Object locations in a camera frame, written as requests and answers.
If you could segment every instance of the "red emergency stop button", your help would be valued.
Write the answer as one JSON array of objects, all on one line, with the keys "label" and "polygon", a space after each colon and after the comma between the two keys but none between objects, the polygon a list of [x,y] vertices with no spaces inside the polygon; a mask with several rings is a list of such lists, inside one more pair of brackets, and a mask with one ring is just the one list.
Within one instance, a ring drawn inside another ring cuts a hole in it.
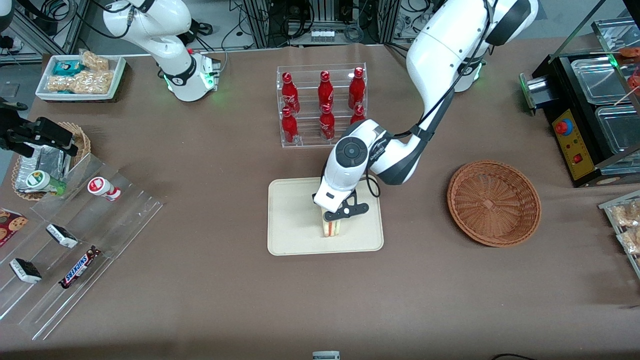
[{"label": "red emergency stop button", "polygon": [[573,131],[573,123],[569,119],[564,119],[556,124],[554,130],[558,135],[567,136]]}]

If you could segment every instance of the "wicker basket with foil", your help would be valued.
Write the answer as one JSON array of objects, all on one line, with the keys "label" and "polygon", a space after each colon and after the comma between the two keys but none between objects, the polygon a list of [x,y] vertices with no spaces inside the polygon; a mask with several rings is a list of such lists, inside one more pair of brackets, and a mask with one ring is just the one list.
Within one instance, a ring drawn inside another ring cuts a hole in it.
[{"label": "wicker basket with foil", "polygon": [[540,224],[540,197],[524,174],[483,160],[462,166],[447,191],[449,211],[473,240],[492,247],[518,245]]},{"label": "wicker basket with foil", "polygon": [[[88,153],[91,152],[91,140],[89,140],[89,138],[84,133],[82,128],[80,128],[78,125],[75,125],[72,122],[59,122],[58,124],[60,126],[64,127],[65,129],[71,131],[71,133],[74,135],[74,143],[78,148],[77,154],[73,158],[71,158],[71,161],[69,163],[69,169],[71,169],[85,155],[87,155]],[[25,200],[38,201],[38,200],[42,199],[42,197],[46,194],[44,192],[23,193],[23,192],[20,192],[20,191],[16,190],[15,182],[16,182],[16,179],[18,178],[19,169],[20,169],[20,158],[18,158],[18,160],[15,162],[15,166],[13,167],[12,176],[11,176],[11,183],[12,183],[14,192],[19,197],[21,197],[21,198],[23,198]]]}]

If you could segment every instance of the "brown table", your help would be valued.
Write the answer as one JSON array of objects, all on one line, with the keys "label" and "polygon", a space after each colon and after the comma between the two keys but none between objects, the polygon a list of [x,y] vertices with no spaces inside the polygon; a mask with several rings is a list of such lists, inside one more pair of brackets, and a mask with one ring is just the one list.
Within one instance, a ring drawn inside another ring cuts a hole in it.
[{"label": "brown table", "polygon": [[[274,179],[318,176],[329,149],[282,149],[278,65],[366,61],[369,114],[389,131],[422,113],[403,60],[382,46],[232,53],[220,89],[168,92],[150,57],[129,58],[116,104],[47,104],[94,153],[166,206],[58,326],[30,341],[0,323],[2,359],[630,359],[640,354],[638,279],[597,204],[637,189],[573,189],[542,114],[518,85],[559,40],[496,49],[456,98],[411,180],[382,186],[377,252],[275,257],[266,247]],[[537,233],[509,249],[469,240],[445,203],[462,164],[504,161],[540,193]],[[3,206],[32,203],[0,189]]]}]

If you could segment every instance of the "coca-cola bottle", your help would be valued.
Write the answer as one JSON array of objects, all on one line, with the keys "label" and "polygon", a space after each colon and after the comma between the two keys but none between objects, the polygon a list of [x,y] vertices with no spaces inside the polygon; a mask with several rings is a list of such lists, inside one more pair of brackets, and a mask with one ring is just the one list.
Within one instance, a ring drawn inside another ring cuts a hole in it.
[{"label": "coca-cola bottle", "polygon": [[282,131],[284,131],[284,140],[288,143],[297,143],[300,141],[298,134],[298,122],[291,115],[291,108],[285,106],[282,109]]},{"label": "coca-cola bottle", "polygon": [[323,104],[333,106],[333,85],[331,85],[327,70],[320,72],[320,86],[318,86],[318,105],[322,108]]},{"label": "coca-cola bottle", "polygon": [[300,100],[298,100],[298,88],[291,79],[291,73],[282,74],[282,99],[286,106],[290,107],[296,114],[300,112]]},{"label": "coca-cola bottle", "polygon": [[335,136],[335,117],[331,113],[333,106],[328,102],[320,107],[320,137],[325,140],[331,140]]},{"label": "coca-cola bottle", "polygon": [[364,120],[364,106],[362,106],[361,104],[357,104],[353,109],[353,116],[351,117],[351,122],[349,122],[349,125],[360,120]]},{"label": "coca-cola bottle", "polygon": [[349,84],[349,109],[353,109],[357,104],[362,104],[364,89],[366,87],[364,79],[362,78],[363,74],[364,69],[361,67],[357,67],[353,71],[353,79],[351,79],[351,84]]}]

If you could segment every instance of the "plastic bag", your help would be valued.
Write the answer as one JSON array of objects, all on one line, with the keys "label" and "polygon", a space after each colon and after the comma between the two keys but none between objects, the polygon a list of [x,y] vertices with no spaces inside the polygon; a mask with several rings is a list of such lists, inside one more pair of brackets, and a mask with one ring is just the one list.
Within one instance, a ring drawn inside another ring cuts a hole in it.
[{"label": "plastic bag", "polygon": [[637,236],[635,231],[627,230],[620,235],[616,235],[622,244],[622,247],[625,248],[627,254],[638,255],[640,254],[640,250],[638,250],[637,245]]},{"label": "plastic bag", "polygon": [[611,216],[618,226],[640,225],[640,202],[636,200],[628,204],[611,206],[609,211],[611,211]]},{"label": "plastic bag", "polygon": [[109,60],[97,56],[87,49],[80,49],[82,64],[95,71],[109,71]]},{"label": "plastic bag", "polygon": [[113,73],[111,71],[81,71],[75,75],[76,83],[73,92],[77,94],[106,94],[111,87]]},{"label": "plastic bag", "polygon": [[73,91],[76,79],[73,76],[49,76],[47,90],[50,92]]}]

